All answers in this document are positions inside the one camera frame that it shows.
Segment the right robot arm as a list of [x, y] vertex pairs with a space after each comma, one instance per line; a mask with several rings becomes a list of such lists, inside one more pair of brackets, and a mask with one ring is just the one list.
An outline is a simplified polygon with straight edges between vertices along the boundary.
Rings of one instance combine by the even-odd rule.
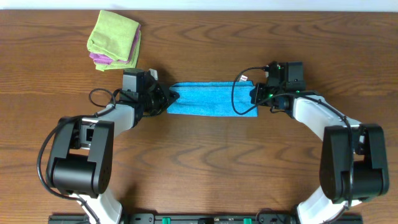
[[322, 140], [319, 188], [279, 223], [362, 223], [347, 215], [354, 206], [389, 190], [384, 131], [338, 111], [315, 90], [307, 90], [301, 62], [271, 62], [261, 68], [266, 82], [251, 90], [254, 106], [268, 106], [306, 125]]

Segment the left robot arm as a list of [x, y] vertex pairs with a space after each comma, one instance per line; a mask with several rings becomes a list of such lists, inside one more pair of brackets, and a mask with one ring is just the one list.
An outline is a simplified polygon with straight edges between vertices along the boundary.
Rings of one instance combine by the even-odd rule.
[[58, 121], [42, 143], [37, 173], [48, 192], [78, 202], [87, 223], [120, 223], [123, 206], [108, 188], [114, 139], [142, 118], [162, 114], [179, 95], [159, 83], [154, 70], [124, 72], [121, 88], [102, 91], [110, 99], [101, 111]]

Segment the blue microfiber cloth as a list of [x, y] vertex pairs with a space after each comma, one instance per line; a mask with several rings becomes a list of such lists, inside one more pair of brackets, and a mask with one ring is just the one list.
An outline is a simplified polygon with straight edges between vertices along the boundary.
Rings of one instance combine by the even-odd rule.
[[244, 82], [180, 82], [172, 85], [180, 98], [167, 108], [169, 114], [195, 116], [256, 117], [257, 109], [246, 113], [252, 107], [250, 91], [252, 81]]

